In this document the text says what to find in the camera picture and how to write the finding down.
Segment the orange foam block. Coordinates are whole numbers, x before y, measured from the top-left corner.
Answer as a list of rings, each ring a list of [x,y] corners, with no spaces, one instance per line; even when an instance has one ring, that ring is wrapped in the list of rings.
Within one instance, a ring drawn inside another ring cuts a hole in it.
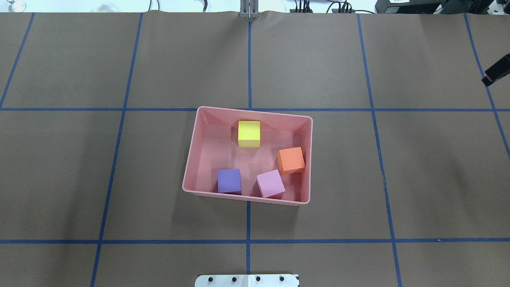
[[[277,163],[281,175],[299,174],[306,167],[301,147],[280,149],[277,154]]]

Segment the pink foam block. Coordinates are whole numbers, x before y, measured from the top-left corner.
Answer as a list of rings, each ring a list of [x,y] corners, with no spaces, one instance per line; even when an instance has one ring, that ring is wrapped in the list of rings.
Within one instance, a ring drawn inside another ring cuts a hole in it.
[[[263,198],[281,199],[285,193],[285,187],[278,169],[257,175],[257,185]]]

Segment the yellow foam block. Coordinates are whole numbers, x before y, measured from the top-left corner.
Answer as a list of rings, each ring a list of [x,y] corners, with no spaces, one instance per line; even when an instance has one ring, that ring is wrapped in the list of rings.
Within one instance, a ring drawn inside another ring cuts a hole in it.
[[[240,120],[237,126],[237,143],[240,148],[259,148],[261,123],[257,120]]]

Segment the purple foam block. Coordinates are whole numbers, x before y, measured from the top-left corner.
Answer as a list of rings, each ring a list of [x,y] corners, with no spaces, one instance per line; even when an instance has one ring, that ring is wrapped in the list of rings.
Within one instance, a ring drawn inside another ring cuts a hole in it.
[[[217,183],[219,194],[242,194],[240,169],[224,169],[217,171]]]

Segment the pink plastic bin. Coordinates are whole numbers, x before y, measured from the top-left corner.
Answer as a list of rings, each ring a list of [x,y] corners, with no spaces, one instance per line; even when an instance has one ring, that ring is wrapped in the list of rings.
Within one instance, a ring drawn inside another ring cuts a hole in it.
[[[238,122],[261,123],[261,146],[240,148],[237,143]],[[190,142],[182,188],[206,197],[299,206],[311,200],[311,163],[313,119],[294,114],[200,106]],[[301,147],[305,169],[284,175],[285,192],[281,199],[264,198],[257,185],[257,175],[277,169],[281,149]],[[221,194],[217,171],[238,169],[241,194]]]

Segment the white mounting plate with bolts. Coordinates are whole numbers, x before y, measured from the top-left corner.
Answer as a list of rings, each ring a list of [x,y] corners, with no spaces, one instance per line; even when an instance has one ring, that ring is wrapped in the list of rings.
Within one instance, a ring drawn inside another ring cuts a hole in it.
[[[299,287],[295,274],[200,275],[195,287]]]

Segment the aluminium profile post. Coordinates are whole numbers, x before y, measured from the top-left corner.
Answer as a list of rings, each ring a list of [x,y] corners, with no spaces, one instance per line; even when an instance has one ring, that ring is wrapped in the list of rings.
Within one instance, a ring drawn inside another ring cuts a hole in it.
[[[240,18],[257,19],[260,16],[259,0],[240,0]]]

